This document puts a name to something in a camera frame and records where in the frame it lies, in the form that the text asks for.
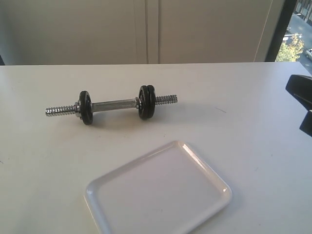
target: white table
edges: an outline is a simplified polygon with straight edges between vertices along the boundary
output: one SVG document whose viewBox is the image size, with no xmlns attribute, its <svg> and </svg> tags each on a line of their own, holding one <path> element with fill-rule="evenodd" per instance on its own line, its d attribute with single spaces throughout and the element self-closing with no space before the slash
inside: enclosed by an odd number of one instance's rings
<svg viewBox="0 0 312 234">
<path fill-rule="evenodd" d="M 96 234 L 87 184 L 172 140 L 189 143 L 233 190 L 196 234 L 308 234 L 312 138 L 306 110 L 285 91 L 299 63 L 0 67 L 0 229 L 3 234 Z M 179 103 L 94 116 L 46 117 L 72 105 L 137 96 L 143 84 Z"/>
</svg>

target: black weight plate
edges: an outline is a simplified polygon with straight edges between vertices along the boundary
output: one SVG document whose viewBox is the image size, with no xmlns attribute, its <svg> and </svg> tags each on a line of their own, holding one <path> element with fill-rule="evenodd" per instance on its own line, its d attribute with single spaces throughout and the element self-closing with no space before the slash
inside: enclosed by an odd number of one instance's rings
<svg viewBox="0 0 312 234">
<path fill-rule="evenodd" d="M 141 99 L 141 107 L 138 109 L 138 115 L 141 119 L 147 119 L 150 107 L 150 94 L 146 85 L 142 85 L 138 94 L 138 98 Z"/>
<path fill-rule="evenodd" d="M 155 95 L 155 88 L 152 85 L 147 86 L 148 91 L 150 93 L 150 111 L 148 113 L 147 118 L 151 118 L 154 115 L 155 112 L 155 104 L 156 104 L 156 95 Z"/>
<path fill-rule="evenodd" d="M 87 91 L 82 91 L 79 95 L 81 118 L 85 125 L 93 122 L 93 113 L 91 111 L 91 98 Z"/>
</svg>

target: parked car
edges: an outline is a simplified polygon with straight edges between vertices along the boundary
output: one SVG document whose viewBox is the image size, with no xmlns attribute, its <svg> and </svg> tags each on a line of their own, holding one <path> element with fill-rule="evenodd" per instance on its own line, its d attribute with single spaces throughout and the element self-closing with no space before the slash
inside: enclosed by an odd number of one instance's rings
<svg viewBox="0 0 312 234">
<path fill-rule="evenodd" d="M 306 56 L 312 60 L 312 49 L 306 50 Z"/>
</svg>

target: street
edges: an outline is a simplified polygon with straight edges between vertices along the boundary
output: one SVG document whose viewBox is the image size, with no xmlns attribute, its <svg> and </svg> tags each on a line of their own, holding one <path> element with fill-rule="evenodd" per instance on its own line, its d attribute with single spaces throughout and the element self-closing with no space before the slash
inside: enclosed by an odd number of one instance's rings
<svg viewBox="0 0 312 234">
<path fill-rule="evenodd" d="M 300 55 L 299 62 L 312 75 L 312 61 L 305 56 L 305 51 L 312 48 L 312 27 L 304 22 L 299 16 L 293 15 L 289 22 L 290 32 L 292 34 L 301 33 L 304 41 L 303 53 Z"/>
</svg>

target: white tray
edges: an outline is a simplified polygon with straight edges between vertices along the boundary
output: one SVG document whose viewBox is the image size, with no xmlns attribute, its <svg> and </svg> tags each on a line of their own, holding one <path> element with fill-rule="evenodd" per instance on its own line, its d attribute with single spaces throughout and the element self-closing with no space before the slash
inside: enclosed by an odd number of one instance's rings
<svg viewBox="0 0 312 234">
<path fill-rule="evenodd" d="M 85 193 L 101 234 L 186 234 L 231 197 L 230 187 L 181 141 L 95 179 Z"/>
</svg>

